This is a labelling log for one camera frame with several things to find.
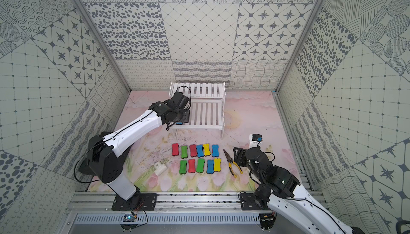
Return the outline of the blue eraser top shelf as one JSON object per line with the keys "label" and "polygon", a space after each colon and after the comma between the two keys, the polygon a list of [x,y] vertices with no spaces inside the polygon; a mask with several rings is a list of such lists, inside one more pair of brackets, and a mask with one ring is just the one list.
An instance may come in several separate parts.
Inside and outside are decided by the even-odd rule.
{"label": "blue eraser top shelf", "polygon": [[205,154],[204,154],[204,147],[203,147],[202,144],[197,145],[197,146],[196,146],[196,150],[197,150],[197,157],[198,157],[198,158],[202,158],[202,157],[205,156]]}
{"label": "blue eraser top shelf", "polygon": [[212,148],[212,157],[214,157],[214,158],[217,158],[217,157],[219,157],[220,156],[220,153],[219,153],[219,145],[218,144],[213,144],[212,146],[211,146],[211,148]]}

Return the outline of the yellow eraser top shelf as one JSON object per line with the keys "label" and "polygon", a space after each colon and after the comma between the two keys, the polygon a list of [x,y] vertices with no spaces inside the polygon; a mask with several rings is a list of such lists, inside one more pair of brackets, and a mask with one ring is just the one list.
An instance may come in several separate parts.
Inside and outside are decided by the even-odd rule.
{"label": "yellow eraser top shelf", "polygon": [[211,155],[209,143],[206,143],[206,144],[203,145],[203,150],[204,150],[204,156],[205,156],[205,157]]}

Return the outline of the yellow eraser shelf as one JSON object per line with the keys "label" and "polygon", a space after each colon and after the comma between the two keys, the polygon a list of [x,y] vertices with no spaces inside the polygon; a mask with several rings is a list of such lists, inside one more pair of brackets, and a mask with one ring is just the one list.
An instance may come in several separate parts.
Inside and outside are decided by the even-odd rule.
{"label": "yellow eraser shelf", "polygon": [[214,159],[214,172],[220,172],[221,166],[222,166],[221,158],[215,158]]}
{"label": "yellow eraser shelf", "polygon": [[206,144],[203,145],[203,150],[204,150],[204,156],[205,156],[205,157],[211,155],[209,143],[206,143]]}

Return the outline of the red eraser top shelf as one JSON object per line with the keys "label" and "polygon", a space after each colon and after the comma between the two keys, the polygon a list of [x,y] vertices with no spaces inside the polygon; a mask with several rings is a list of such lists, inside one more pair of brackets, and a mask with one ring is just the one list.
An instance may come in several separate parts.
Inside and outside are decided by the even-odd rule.
{"label": "red eraser top shelf", "polygon": [[174,143],[172,144],[171,148],[172,148],[172,156],[178,156],[179,155],[179,144]]}
{"label": "red eraser top shelf", "polygon": [[198,156],[198,151],[197,151],[197,148],[196,148],[195,144],[191,144],[189,146],[189,150],[190,150],[190,156],[191,157],[197,157]]}

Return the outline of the red eraser shelf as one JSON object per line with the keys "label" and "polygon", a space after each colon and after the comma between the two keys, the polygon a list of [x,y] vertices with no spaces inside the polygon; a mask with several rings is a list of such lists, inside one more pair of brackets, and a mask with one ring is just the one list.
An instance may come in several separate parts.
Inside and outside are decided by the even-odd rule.
{"label": "red eraser shelf", "polygon": [[197,148],[196,148],[195,144],[191,144],[189,146],[189,150],[190,150],[190,156],[191,157],[197,157],[198,156],[198,151],[197,151]]}
{"label": "red eraser shelf", "polygon": [[172,144],[171,148],[172,148],[172,156],[178,156],[179,155],[179,144],[174,143]]}
{"label": "red eraser shelf", "polygon": [[189,164],[189,173],[195,173],[196,172],[196,167],[195,167],[195,159],[189,159],[188,160],[188,164]]}

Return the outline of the green eraser shelf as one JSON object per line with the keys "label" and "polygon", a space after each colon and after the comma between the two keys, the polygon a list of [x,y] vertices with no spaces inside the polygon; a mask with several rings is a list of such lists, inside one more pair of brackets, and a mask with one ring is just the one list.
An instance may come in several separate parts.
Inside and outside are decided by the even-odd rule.
{"label": "green eraser shelf", "polygon": [[196,166],[196,172],[197,173],[203,173],[204,172],[204,167],[205,167],[205,160],[202,158],[198,159],[197,166]]}
{"label": "green eraser shelf", "polygon": [[187,160],[181,160],[179,165],[179,174],[184,175],[187,172]]}
{"label": "green eraser shelf", "polygon": [[182,159],[188,158],[188,147],[187,146],[181,147],[181,158]]}

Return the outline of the green eraser top shelf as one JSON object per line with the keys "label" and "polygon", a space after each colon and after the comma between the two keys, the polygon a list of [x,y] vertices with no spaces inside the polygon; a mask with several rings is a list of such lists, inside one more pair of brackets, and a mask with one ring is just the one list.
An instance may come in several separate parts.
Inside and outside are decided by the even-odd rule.
{"label": "green eraser top shelf", "polygon": [[188,147],[187,146],[181,147],[181,158],[182,159],[188,158]]}

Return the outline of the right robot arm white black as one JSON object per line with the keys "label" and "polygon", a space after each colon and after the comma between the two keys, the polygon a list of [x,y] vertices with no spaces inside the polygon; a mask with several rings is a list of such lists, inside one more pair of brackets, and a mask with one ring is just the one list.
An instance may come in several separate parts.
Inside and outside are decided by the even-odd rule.
{"label": "right robot arm white black", "polygon": [[259,146],[250,149],[235,147],[233,152],[233,161],[240,167],[247,167],[258,179],[254,198],[259,208],[278,213],[306,234],[364,233],[359,227],[350,227],[331,214],[296,176],[274,165]]}

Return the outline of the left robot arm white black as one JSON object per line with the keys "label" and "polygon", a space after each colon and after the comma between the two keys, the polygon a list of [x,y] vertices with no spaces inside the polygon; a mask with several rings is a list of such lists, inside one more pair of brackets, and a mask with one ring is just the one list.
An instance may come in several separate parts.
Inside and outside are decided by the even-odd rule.
{"label": "left robot arm white black", "polygon": [[191,98],[181,92],[163,102],[149,106],[140,117],[124,127],[103,137],[94,136],[89,141],[85,164],[100,181],[108,185],[121,199],[137,207],[141,203],[140,189],[126,176],[120,157],[136,141],[150,131],[166,125],[189,121]]}

